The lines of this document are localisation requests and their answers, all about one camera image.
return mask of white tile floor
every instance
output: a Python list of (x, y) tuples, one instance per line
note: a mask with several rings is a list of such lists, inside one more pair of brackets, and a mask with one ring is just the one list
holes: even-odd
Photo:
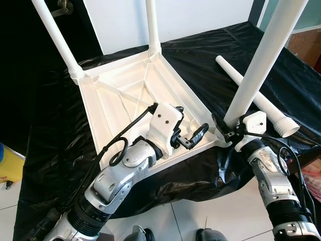
[[(2, 240), (13, 239), (20, 183), (9, 191), (0, 190), (0, 234)], [(257, 181), (252, 179), (240, 190), (205, 202), (181, 200), (155, 207), (143, 214), (110, 220), (102, 232), (123, 241), (133, 225), (150, 228), (156, 241), (194, 241), (199, 228), (222, 232), (229, 241), (272, 241), (269, 221)]]

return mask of black plastic sheet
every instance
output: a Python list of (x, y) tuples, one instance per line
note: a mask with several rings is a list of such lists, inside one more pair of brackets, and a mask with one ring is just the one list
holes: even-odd
[[(262, 35), (246, 22), (168, 41), (162, 44), (162, 51), (205, 106), (223, 117), (237, 85), (215, 57), (222, 55), (244, 75)], [(81, 66), (89, 69), (145, 50), (147, 46), (132, 48), (84, 61)], [(261, 92), (301, 125), (284, 141), (299, 155), (315, 151), (312, 141), (319, 143), (321, 133), (321, 76), (283, 49)], [(257, 108), (251, 105), (250, 110)], [(20, 240), (52, 206), (68, 200), (96, 155), (79, 88), (66, 70), (44, 74), (35, 112), (14, 240)], [(278, 137), (270, 122), (267, 133)], [(274, 149), (279, 147), (267, 143)], [(113, 217), (136, 215), (183, 198), (217, 198), (241, 188), (252, 177), (246, 161), (233, 148), (214, 147), (136, 184)]]

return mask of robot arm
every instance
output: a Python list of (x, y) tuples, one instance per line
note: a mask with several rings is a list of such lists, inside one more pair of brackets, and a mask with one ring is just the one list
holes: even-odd
[(321, 240), (311, 219), (311, 213), (303, 208), (295, 194), (286, 172), (287, 166), (261, 140), (266, 131), (266, 114), (258, 111), (240, 118), (240, 124), (233, 130), (223, 121), (216, 126), (224, 133), (227, 142), (235, 144), (235, 150), (242, 152), (251, 165), (258, 180), (259, 190), (273, 225), (276, 241), (283, 240)]
[(193, 148), (208, 130), (208, 124), (203, 124), (190, 140), (183, 139), (179, 128), (184, 118), (183, 110), (180, 106), (173, 107), (167, 103), (156, 105), (146, 139), (138, 137), (119, 161), (115, 160), (119, 159), (122, 152), (116, 154), (71, 210), (62, 215), (54, 228), (51, 226), (52, 230), (44, 239), (44, 230), (50, 229), (46, 227), (47, 222), (40, 225), (42, 237), (29, 235), (24, 240), (97, 240), (99, 231), (116, 212), (133, 185), (147, 177), (148, 169), (157, 160), (170, 157), (173, 149), (180, 145)]

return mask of white plastic tube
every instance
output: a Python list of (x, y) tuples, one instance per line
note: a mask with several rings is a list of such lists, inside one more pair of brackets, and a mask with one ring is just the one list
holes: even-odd
[[(222, 56), (217, 56), (215, 60), (237, 85), (242, 83), (243, 76)], [(292, 118), (285, 116), (275, 105), (261, 94), (261, 92), (256, 94), (253, 102), (261, 111), (266, 113), (267, 118), (273, 123), (275, 130), (283, 138), (291, 136), (299, 130), (300, 126)]]
[(44, 0), (32, 0), (42, 22), (44, 23), (50, 37), (54, 41), (61, 57), (65, 61), (70, 77), (77, 84), (77, 79), (84, 76), (84, 71), (78, 65), (71, 53), (64, 37), (62, 36), (54, 18), (52, 17)]
[(146, 10), (149, 33), (149, 56), (152, 56), (157, 52), (162, 52), (161, 43), (158, 37), (155, 0), (146, 0)]
[(280, 0), (224, 121), (233, 128), (257, 95), (308, 0)]

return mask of black wire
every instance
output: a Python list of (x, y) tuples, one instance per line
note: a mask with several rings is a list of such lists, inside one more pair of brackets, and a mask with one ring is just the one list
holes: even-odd
[(283, 168), (283, 165), (281, 162), (281, 152), (283, 149), (286, 149), (286, 151), (287, 151), (287, 148), (285, 148), (285, 147), (280, 148), (279, 153), (277, 154), (277, 162), (279, 163), (279, 166), (280, 166), (282, 172), (284, 173), (284, 175), (288, 177), (288, 176), (290, 176), (289, 169), (287, 169), (287, 172), (286, 172), (285, 169)]
[(316, 214), (315, 214), (314, 202), (313, 202), (312, 197), (311, 197), (311, 195), (308, 192), (308, 189), (306, 187), (306, 184), (305, 184), (305, 181), (304, 181), (304, 178), (303, 178), (303, 175), (302, 175), (302, 171), (301, 171), (300, 162), (299, 162), (296, 154), (291, 149), (291, 147), (288, 146), (283, 141), (280, 141), (279, 139), (274, 138), (274, 137), (269, 137), (269, 136), (256, 134), (256, 133), (250, 133), (250, 132), (245, 132), (244, 134), (245, 135), (249, 135), (249, 136), (262, 137), (262, 138), (268, 138), (268, 139), (274, 140), (274, 141), (279, 142), (280, 144), (282, 144), (283, 148), (285, 148), (289, 152), (289, 154), (292, 156), (292, 158), (293, 158), (293, 160), (294, 160), (294, 162), (296, 164), (296, 167), (297, 167), (297, 173), (298, 173), (298, 176), (299, 176), (299, 183), (300, 183), (300, 185), (299, 185), (300, 194), (299, 195), (300, 195), (300, 199), (301, 199), (301, 202), (302, 202), (302, 207), (306, 209), (306, 202), (305, 202), (305, 195), (304, 195), (304, 192), (306, 192), (308, 194), (307, 196), (308, 196), (308, 200), (310, 202), (310, 209), (311, 209), (312, 216), (313, 216), (313, 222), (316, 225)]
[(139, 122), (148, 112), (154, 112), (154, 110), (157, 107), (157, 103), (154, 103), (153, 105), (147, 107), (147, 109), (140, 115), (138, 116), (132, 123), (130, 123), (128, 126), (125, 127), (118, 135), (116, 135), (103, 149), (100, 151), (100, 153), (94, 158), (92, 161), (88, 171), (85, 174), (85, 177), (81, 180), (80, 185), (77, 187), (75, 192), (72, 194), (71, 198), (68, 200), (66, 205), (64, 207), (58, 208), (58, 210), (63, 213), (64, 211), (68, 210), (72, 205), (73, 201), (76, 198), (76, 196), (81, 192), (81, 190), (87, 188), (89, 182), (92, 179), (92, 176), (94, 174), (95, 166), (99, 164), (101, 161), (103, 155), (108, 151), (108, 149), (115, 144), (118, 141), (124, 141), (124, 148), (122, 149), (120, 155), (117, 153), (113, 158), (111, 158), (109, 165), (111, 167), (116, 166), (125, 156), (127, 148), (128, 148), (128, 140), (125, 137), (121, 137), (124, 133), (126, 133), (129, 129), (131, 129), (137, 122)]

